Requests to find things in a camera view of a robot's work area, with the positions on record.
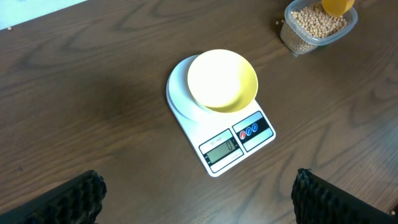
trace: scale platform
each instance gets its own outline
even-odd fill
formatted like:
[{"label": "scale platform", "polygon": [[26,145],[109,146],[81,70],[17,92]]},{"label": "scale platform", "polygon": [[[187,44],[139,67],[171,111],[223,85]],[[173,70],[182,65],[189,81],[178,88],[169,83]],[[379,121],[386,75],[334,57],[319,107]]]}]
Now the scale platform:
[{"label": "scale platform", "polygon": [[186,58],[174,68],[166,96],[205,169],[218,177],[274,140],[275,130],[255,100],[234,113],[218,113],[196,103],[187,74],[198,56]]}]

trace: black rubber object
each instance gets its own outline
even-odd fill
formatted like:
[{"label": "black rubber object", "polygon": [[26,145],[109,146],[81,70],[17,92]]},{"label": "black rubber object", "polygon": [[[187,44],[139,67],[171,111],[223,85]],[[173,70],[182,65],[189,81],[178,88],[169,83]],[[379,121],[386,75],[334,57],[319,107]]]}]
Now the black rubber object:
[{"label": "black rubber object", "polygon": [[3,215],[1,224],[94,224],[106,185],[90,170]]},{"label": "black rubber object", "polygon": [[398,220],[347,192],[299,169],[292,200],[299,224],[397,224]]}]

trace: blue button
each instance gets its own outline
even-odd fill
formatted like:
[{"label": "blue button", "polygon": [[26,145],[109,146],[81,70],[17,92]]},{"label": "blue button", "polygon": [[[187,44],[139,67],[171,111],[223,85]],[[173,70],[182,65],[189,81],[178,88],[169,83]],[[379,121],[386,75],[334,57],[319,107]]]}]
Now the blue button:
[{"label": "blue button", "polygon": [[256,132],[256,131],[259,129],[259,126],[258,126],[256,123],[254,123],[254,124],[251,126],[251,129],[253,129],[253,132]]},{"label": "blue button", "polygon": [[251,135],[251,128],[250,127],[246,128],[246,135],[247,136]]}]

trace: wooden table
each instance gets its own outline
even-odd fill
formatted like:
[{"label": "wooden table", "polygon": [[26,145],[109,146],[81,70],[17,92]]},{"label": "wooden table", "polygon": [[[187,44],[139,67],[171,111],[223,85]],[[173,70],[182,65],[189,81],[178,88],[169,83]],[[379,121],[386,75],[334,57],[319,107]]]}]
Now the wooden table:
[{"label": "wooden table", "polygon": [[[0,31],[0,213],[88,170],[98,223],[294,223],[301,167],[385,212],[398,203],[395,1],[356,1],[342,39],[294,57],[290,1],[96,0]],[[277,138],[218,178],[165,100],[185,57],[229,49]]]}]

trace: yellow bowl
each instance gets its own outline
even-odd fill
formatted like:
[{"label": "yellow bowl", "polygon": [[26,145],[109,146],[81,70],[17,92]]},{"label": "yellow bowl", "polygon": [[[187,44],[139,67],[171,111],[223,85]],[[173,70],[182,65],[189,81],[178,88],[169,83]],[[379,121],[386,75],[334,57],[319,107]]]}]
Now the yellow bowl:
[{"label": "yellow bowl", "polygon": [[220,49],[207,51],[192,62],[188,87],[199,104],[216,112],[231,113],[252,102],[258,80],[245,58]]}]

